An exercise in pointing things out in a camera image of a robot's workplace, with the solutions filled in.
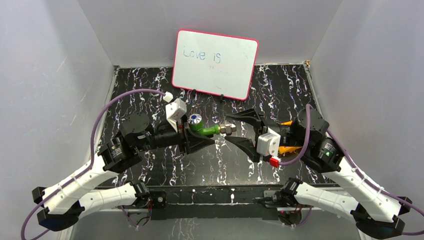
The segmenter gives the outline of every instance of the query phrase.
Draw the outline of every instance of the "black table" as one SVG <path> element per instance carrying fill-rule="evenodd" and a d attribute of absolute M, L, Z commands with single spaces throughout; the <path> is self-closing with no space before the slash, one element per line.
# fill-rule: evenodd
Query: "black table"
<path fill-rule="evenodd" d="M 119 68 L 112 98 L 126 91 L 149 88 L 171 92 L 186 102 L 187 114 L 201 114 L 205 126 L 224 121 L 226 113 L 256 108 L 267 121 L 292 120 L 306 104 L 316 107 L 305 66 L 257 65 L 255 66 L 249 97 L 246 101 L 204 93 L 191 94 L 190 90 L 175 88 L 171 84 L 172 67 Z M 154 125 L 165 119 L 165 102 L 149 93 L 135 94 L 114 104 L 106 114 L 101 142 L 110 140 L 118 131 L 121 118 L 133 112 L 145 112 Z M 252 137 L 250 125 L 237 123 L 233 136 Z M 156 149 L 144 154 L 144 160 L 102 187 L 115 187 L 118 181 L 140 179 L 148 186 L 263 186 L 281 185 L 289 177 L 300 178 L 310 184 L 331 183 L 302 162 L 274 168 L 267 162 L 253 163 L 246 154 L 223 136 L 215 136 L 215 145 L 182 156 L 177 146 Z"/>

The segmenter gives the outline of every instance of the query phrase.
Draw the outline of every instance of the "red connector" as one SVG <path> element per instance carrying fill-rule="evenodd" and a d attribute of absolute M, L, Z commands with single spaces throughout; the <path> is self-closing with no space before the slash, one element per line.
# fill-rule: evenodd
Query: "red connector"
<path fill-rule="evenodd" d="M 269 159 L 269 164 L 271 166 L 273 166 L 274 168 L 278 168 L 280 166 L 280 161 L 278 159 L 276 159 L 276 158 L 271 157 Z"/>

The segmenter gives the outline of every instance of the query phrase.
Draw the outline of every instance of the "yellow object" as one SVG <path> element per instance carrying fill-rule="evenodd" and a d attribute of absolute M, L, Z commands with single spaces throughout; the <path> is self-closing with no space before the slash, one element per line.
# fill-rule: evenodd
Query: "yellow object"
<path fill-rule="evenodd" d="M 293 153 L 295 150 L 300 148 L 301 146 L 280 146 L 278 148 L 278 153 L 279 154 Z"/>
<path fill-rule="evenodd" d="M 292 125 L 292 121 L 283 122 L 283 123 L 281 123 L 281 125 L 290 126 L 290 125 Z"/>

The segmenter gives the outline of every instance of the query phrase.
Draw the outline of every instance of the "gray floor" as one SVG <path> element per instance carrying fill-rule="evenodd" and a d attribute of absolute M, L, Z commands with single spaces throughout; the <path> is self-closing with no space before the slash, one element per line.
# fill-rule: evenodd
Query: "gray floor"
<path fill-rule="evenodd" d="M 72 240 L 359 240 L 354 224 L 336 215 L 314 210 L 296 229 L 260 218 L 183 218 L 151 221 L 129 227 L 122 212 L 97 212 L 81 219 Z"/>

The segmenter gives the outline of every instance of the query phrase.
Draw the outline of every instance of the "whiteboard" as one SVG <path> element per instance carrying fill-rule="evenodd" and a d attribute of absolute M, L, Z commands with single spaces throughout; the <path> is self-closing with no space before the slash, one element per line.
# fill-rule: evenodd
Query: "whiteboard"
<path fill-rule="evenodd" d="M 176 40 L 172 85 L 245 100 L 258 45 L 255 39 L 182 29 Z"/>

